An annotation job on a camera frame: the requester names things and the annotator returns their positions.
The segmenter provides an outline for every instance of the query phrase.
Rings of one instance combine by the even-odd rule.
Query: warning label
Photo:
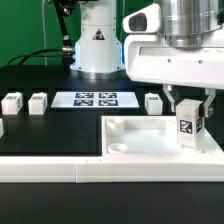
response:
[[[93,37],[93,40],[105,40],[103,33],[100,29],[97,30],[95,36]]]

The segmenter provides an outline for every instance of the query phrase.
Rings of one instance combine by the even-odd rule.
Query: white robot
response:
[[[122,46],[116,37],[116,0],[80,1],[81,37],[70,66],[90,79],[113,78],[122,67]]]
[[[224,89],[224,14],[221,0],[154,0],[126,17],[125,64],[134,81],[161,83],[172,103],[171,85]]]
[[[62,58],[71,71],[82,78],[110,79],[124,69],[122,45],[116,37],[117,0],[48,0],[53,2],[63,36]],[[75,49],[67,33],[63,16],[70,16],[80,4],[81,37]]]

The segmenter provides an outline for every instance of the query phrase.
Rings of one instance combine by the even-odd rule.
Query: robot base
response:
[[[79,78],[90,79],[90,80],[108,80],[108,79],[116,79],[123,74],[123,70],[118,70],[116,72],[110,73],[94,73],[94,72],[82,72],[71,70],[72,75],[75,75]]]

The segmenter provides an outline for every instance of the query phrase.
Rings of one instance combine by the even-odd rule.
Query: block with marker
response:
[[[16,115],[23,106],[22,93],[8,93],[1,101],[3,115]]]
[[[30,98],[28,105],[30,115],[43,115],[47,108],[47,94],[34,93]]]

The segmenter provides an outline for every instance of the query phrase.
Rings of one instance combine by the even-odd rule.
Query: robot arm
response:
[[[223,3],[154,2],[123,21],[130,33],[125,41],[127,74],[135,81],[163,84],[173,111],[172,85],[205,88],[209,97],[202,114],[209,117],[215,89],[224,89]]]

